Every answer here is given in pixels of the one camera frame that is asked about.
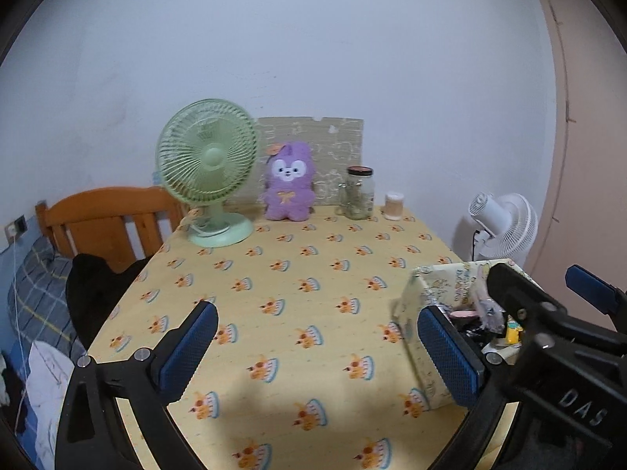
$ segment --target blue textured pad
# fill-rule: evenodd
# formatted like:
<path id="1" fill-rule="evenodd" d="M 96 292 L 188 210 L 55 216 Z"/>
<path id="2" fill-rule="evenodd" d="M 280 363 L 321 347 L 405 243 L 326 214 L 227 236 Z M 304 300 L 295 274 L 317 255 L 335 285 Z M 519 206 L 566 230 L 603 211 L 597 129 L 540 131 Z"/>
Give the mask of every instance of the blue textured pad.
<path id="1" fill-rule="evenodd" d="M 159 397 L 164 404 L 181 399 L 216 331 L 217 309 L 208 303 L 159 372 Z"/>
<path id="2" fill-rule="evenodd" d="M 479 376 L 428 309 L 423 309 L 418 315 L 418 335 L 455 402 L 472 408 L 481 385 Z"/>
<path id="3" fill-rule="evenodd" d="M 604 315 L 615 315 L 618 301 L 614 288 L 579 265 L 566 271 L 566 286 Z"/>

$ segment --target pink door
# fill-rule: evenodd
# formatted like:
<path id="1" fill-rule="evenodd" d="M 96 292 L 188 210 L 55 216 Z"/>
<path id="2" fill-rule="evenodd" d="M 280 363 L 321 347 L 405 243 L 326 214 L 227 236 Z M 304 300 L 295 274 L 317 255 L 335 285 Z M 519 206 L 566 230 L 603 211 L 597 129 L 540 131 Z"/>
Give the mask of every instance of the pink door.
<path id="1" fill-rule="evenodd" d="M 564 273 L 579 264 L 627 289 L 627 55 L 590 0 L 549 2 L 549 27 L 556 27 L 563 50 L 556 68 L 565 72 L 558 90 L 565 90 L 567 124 L 556 143 L 564 155 L 561 177 L 555 164 L 552 172 L 554 211 L 547 197 L 542 215 L 549 230 L 527 271 L 573 316 L 612 327 L 566 288 Z"/>

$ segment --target plaid pillow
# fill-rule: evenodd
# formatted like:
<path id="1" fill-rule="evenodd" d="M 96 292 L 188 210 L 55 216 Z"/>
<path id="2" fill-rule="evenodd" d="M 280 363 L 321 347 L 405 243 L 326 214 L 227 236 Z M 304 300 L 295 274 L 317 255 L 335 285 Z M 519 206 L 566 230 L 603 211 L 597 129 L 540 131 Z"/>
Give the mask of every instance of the plaid pillow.
<path id="1" fill-rule="evenodd" d="M 56 253 L 46 237 L 35 241 L 18 267 L 9 290 L 8 307 L 9 320 L 15 334 L 21 337 L 24 356 L 29 354 L 33 341 L 48 343 L 73 362 L 85 354 L 65 300 L 71 267 L 72 261 Z"/>

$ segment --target glass mug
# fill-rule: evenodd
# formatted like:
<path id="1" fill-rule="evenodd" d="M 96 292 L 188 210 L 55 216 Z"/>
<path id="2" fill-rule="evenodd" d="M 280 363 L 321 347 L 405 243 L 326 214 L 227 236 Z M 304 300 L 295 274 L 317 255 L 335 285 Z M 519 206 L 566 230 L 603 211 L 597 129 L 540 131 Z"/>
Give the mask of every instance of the glass mug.
<path id="1" fill-rule="evenodd" d="M 346 181 L 338 185 L 340 212 L 354 221 L 367 219 L 374 208 L 372 168 L 349 166 L 346 172 Z"/>

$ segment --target wooden headboard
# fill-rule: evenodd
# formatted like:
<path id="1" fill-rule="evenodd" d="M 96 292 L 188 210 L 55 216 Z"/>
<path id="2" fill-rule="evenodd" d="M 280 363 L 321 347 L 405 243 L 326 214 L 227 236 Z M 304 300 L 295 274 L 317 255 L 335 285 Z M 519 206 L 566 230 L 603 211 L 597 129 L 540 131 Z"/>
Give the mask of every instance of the wooden headboard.
<path id="1" fill-rule="evenodd" d="M 137 260 L 126 217 L 135 223 L 143 252 L 150 256 L 163 244 L 156 214 L 167 213 L 172 231 L 184 215 L 183 206 L 161 187 L 94 189 L 69 196 L 50 208 L 42 202 L 35 211 L 42 233 L 61 254 L 100 256 L 115 272 Z"/>

